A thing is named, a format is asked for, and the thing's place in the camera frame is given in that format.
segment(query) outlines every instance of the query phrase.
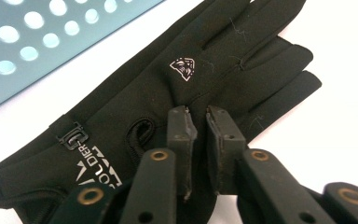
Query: black plastic buckle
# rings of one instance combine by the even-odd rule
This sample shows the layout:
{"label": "black plastic buckle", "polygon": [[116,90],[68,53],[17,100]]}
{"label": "black plastic buckle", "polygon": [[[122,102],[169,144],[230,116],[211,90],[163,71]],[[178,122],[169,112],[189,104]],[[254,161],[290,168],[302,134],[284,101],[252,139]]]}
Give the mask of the black plastic buckle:
{"label": "black plastic buckle", "polygon": [[80,147],[82,143],[89,139],[89,135],[83,131],[83,127],[78,122],[75,122],[75,126],[76,127],[72,131],[63,137],[57,136],[60,143],[71,151]]}

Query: white surface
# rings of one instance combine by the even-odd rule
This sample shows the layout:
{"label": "white surface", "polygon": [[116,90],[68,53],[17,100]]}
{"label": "white surface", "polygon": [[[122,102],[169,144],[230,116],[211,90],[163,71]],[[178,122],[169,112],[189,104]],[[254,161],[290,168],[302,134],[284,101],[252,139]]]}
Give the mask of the white surface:
{"label": "white surface", "polygon": [[[166,0],[0,105],[0,161],[37,137],[199,2]],[[251,147],[275,154],[302,185],[316,191],[337,181],[358,186],[358,1],[308,1],[281,36],[313,52],[308,70],[324,85]],[[21,222],[13,211],[0,209],[3,223]],[[210,223],[241,223],[235,197],[219,197]]]}

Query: light blue perforated panel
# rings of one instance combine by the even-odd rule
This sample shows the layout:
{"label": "light blue perforated panel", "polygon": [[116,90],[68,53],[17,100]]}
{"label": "light blue perforated panel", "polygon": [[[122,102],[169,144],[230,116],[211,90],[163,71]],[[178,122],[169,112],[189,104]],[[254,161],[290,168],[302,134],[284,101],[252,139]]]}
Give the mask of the light blue perforated panel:
{"label": "light blue perforated panel", "polygon": [[0,0],[0,104],[162,0]]}

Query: triangular logo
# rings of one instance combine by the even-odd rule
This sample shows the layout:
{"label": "triangular logo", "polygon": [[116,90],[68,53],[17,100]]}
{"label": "triangular logo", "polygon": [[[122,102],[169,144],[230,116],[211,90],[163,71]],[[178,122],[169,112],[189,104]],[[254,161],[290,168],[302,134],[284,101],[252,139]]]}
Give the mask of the triangular logo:
{"label": "triangular logo", "polygon": [[182,75],[185,81],[193,76],[195,66],[194,60],[190,58],[179,58],[170,64],[170,67]]}

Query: white graphic print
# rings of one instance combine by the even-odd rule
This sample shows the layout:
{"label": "white graphic print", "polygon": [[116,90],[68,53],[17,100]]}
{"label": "white graphic print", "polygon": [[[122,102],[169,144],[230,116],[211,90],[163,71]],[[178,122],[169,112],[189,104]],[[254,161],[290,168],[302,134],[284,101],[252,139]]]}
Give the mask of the white graphic print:
{"label": "white graphic print", "polygon": [[109,161],[105,158],[100,149],[97,147],[89,149],[86,145],[83,145],[77,150],[84,158],[84,160],[77,163],[77,166],[80,167],[79,174],[76,178],[78,185],[100,182],[115,189],[122,184],[115,169],[109,164]]}
{"label": "white graphic print", "polygon": [[182,75],[185,81],[188,81],[194,74],[196,63],[190,58],[179,58],[172,62],[170,67]]}

